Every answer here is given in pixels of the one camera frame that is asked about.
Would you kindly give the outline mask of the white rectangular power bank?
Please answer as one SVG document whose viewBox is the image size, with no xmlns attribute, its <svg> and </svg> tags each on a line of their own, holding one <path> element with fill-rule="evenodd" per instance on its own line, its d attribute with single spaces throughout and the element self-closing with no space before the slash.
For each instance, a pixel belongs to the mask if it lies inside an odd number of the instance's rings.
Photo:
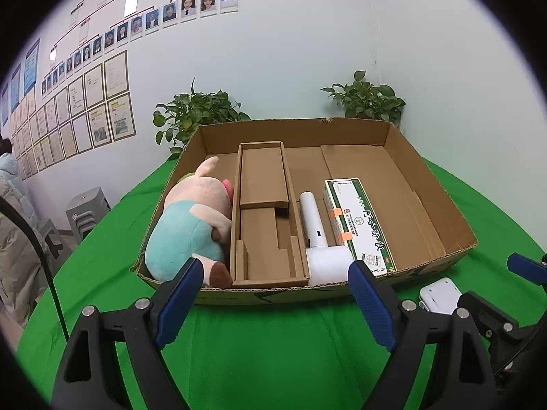
<svg viewBox="0 0 547 410">
<path fill-rule="evenodd" d="M 441 278 L 419 291 L 419 305 L 428 312 L 451 315 L 461 295 L 450 278 Z"/>
</svg>

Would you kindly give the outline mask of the white hammer-shaped device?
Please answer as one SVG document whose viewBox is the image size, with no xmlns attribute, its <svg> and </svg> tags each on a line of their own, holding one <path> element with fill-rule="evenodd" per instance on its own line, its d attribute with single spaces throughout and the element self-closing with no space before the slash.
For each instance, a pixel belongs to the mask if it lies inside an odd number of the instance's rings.
<svg viewBox="0 0 547 410">
<path fill-rule="evenodd" d="M 301 216 L 307 238 L 306 256 L 309 267 L 309 286 L 317 287 L 348 281 L 353 257 L 345 245 L 329 246 L 323 222 L 312 192 L 299 197 Z"/>
</svg>

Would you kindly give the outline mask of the green and white medicine box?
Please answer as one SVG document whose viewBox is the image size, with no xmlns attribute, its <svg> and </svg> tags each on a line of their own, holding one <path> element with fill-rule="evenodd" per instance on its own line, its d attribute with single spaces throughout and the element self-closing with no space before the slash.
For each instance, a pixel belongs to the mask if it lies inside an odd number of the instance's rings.
<svg viewBox="0 0 547 410">
<path fill-rule="evenodd" d="M 377 276 L 397 268 L 372 203 L 358 178 L 324 182 L 323 202 L 336 243 L 345 245 L 354 260 L 362 260 Z"/>
</svg>

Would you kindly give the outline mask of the long narrow cardboard box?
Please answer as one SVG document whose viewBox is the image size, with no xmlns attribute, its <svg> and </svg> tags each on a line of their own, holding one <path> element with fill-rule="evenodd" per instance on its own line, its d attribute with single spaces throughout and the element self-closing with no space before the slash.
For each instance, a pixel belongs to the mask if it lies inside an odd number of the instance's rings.
<svg viewBox="0 0 547 410">
<path fill-rule="evenodd" d="M 301 213 L 282 142 L 238 147 L 230 272 L 238 289 L 309 283 Z"/>
</svg>

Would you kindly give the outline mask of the green tablecloth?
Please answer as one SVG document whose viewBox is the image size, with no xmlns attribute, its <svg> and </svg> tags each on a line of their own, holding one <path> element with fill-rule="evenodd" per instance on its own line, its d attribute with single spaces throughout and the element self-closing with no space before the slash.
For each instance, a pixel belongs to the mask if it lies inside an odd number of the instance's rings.
<svg viewBox="0 0 547 410">
<path fill-rule="evenodd" d="M 121 199 L 57 272 L 59 302 L 47 293 L 32 313 L 17 358 L 49 397 L 65 348 L 61 323 L 91 304 L 124 309 L 150 296 L 132 272 L 159 195 L 165 162 Z M 478 246 L 447 271 L 523 325 L 545 311 L 542 289 L 507 269 L 513 253 L 539 259 L 542 247 L 486 197 L 439 166 L 432 172 L 458 205 Z M 351 297 L 280 306 L 196 306 L 164 358 L 194 409 L 358 409 L 388 352 L 378 346 Z"/>
</svg>

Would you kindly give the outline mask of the pink and teal plush pig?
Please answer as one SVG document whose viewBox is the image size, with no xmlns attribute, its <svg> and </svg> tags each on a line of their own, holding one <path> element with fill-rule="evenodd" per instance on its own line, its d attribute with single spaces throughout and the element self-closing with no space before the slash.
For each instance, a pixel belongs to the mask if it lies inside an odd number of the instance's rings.
<svg viewBox="0 0 547 410">
<path fill-rule="evenodd" d="M 186 260 L 195 257 L 203 265 L 205 286 L 232 286 L 226 255 L 234 188 L 229 180 L 211 176 L 218 163 L 217 156 L 207 158 L 166 195 L 145 249 L 146 268 L 156 281 L 171 281 Z"/>
</svg>

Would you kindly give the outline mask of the grey plastic stool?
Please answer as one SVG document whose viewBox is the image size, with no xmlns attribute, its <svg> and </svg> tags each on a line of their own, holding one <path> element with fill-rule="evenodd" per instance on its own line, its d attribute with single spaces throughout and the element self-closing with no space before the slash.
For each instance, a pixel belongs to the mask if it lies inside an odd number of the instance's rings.
<svg viewBox="0 0 547 410">
<path fill-rule="evenodd" d="M 111 210 L 100 187 L 95 187 L 73 197 L 66 209 L 72 234 L 80 243 Z"/>
</svg>

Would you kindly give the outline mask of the large shallow cardboard tray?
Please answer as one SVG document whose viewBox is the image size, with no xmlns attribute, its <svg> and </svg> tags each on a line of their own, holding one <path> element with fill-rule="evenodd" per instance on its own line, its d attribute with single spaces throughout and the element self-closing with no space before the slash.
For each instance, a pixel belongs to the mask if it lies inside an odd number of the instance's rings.
<svg viewBox="0 0 547 410">
<path fill-rule="evenodd" d="M 167 187 L 210 156 L 212 172 L 235 187 L 238 147 L 244 142 L 282 142 L 295 195 L 323 198 L 324 182 L 358 178 L 388 241 L 397 270 L 389 283 L 439 273 L 456 264 L 478 241 L 452 198 L 420 154 L 382 120 L 251 120 L 198 128 L 173 168 Z M 345 296 L 346 283 L 275 289 L 205 287 L 198 304 L 290 304 Z"/>
</svg>

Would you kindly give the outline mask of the person in light blue jacket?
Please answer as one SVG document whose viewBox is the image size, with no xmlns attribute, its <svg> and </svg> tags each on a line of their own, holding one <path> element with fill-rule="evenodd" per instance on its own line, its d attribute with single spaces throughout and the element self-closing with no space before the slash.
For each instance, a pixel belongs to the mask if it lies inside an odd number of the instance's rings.
<svg viewBox="0 0 547 410">
<path fill-rule="evenodd" d="M 21 175 L 18 171 L 18 162 L 12 154 L 1 154 L 0 173 L 2 179 L 4 179 L 20 195 L 24 195 L 24 187 L 22 184 Z"/>
</svg>

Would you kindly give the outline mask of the left potted green plant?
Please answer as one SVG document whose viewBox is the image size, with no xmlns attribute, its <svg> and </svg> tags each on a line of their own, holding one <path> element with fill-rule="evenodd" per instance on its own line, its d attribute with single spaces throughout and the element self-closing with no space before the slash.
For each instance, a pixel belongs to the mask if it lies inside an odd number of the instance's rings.
<svg viewBox="0 0 547 410">
<path fill-rule="evenodd" d="M 152 115 L 157 145 L 169 147 L 169 160 L 176 160 L 201 126 L 249 121 L 251 117 L 241 110 L 241 104 L 227 92 L 204 93 L 195 89 L 192 81 L 190 92 L 176 94 L 167 104 L 157 104 Z"/>
</svg>

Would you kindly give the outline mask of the potted green plant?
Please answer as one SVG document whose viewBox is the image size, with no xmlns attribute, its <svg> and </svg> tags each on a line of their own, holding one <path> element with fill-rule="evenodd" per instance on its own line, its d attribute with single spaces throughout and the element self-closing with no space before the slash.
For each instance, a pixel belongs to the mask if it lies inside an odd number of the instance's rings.
<svg viewBox="0 0 547 410">
<path fill-rule="evenodd" d="M 169 147 L 169 160 L 176 160 L 201 126 L 249 121 L 251 117 L 241 110 L 241 104 L 227 92 L 204 93 L 195 89 L 192 81 L 190 92 L 176 94 L 167 104 L 157 104 L 152 115 L 157 145 Z"/>
<path fill-rule="evenodd" d="M 365 70 L 356 70 L 352 82 L 335 82 L 321 91 L 343 109 L 346 118 L 383 120 L 397 128 L 401 125 L 405 100 L 389 85 L 369 82 Z"/>
</svg>

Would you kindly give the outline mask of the right potted green plant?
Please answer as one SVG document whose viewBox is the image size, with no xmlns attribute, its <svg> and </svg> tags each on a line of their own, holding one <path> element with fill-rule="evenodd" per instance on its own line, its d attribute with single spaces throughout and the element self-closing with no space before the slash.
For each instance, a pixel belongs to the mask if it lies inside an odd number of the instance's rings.
<svg viewBox="0 0 547 410">
<path fill-rule="evenodd" d="M 346 118 L 383 120 L 397 128 L 401 125 L 405 100 L 389 85 L 369 82 L 365 70 L 356 70 L 352 82 L 335 82 L 321 91 L 343 109 Z"/>
</svg>

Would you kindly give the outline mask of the row of portrait photos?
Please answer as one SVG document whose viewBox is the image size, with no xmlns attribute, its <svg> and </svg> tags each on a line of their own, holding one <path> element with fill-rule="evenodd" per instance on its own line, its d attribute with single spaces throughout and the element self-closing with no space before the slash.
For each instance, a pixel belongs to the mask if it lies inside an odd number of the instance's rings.
<svg viewBox="0 0 547 410">
<path fill-rule="evenodd" d="M 149 6 L 129 14 L 108 30 L 85 36 L 74 51 L 63 60 L 56 61 L 41 81 L 41 95 L 49 94 L 78 69 L 130 41 L 181 22 L 237 10 L 238 0 L 171 0 L 157 8 Z"/>
</svg>

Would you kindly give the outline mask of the framed certificates on wall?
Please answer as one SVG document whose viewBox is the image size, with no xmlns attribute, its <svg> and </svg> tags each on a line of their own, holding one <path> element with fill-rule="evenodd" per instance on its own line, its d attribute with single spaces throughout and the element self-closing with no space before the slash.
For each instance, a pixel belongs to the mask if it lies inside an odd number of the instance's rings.
<svg viewBox="0 0 547 410">
<path fill-rule="evenodd" d="M 23 180 L 77 155 L 136 135 L 128 56 L 95 64 L 38 105 L 33 92 L 9 112 Z"/>
</svg>

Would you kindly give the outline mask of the blue wall poster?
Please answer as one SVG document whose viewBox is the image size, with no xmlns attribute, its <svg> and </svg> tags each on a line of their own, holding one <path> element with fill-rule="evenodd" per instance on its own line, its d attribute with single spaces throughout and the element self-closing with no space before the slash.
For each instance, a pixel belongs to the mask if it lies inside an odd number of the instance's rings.
<svg viewBox="0 0 547 410">
<path fill-rule="evenodd" d="M 36 84 L 40 39 L 37 39 L 25 55 L 23 90 L 27 94 Z"/>
</svg>

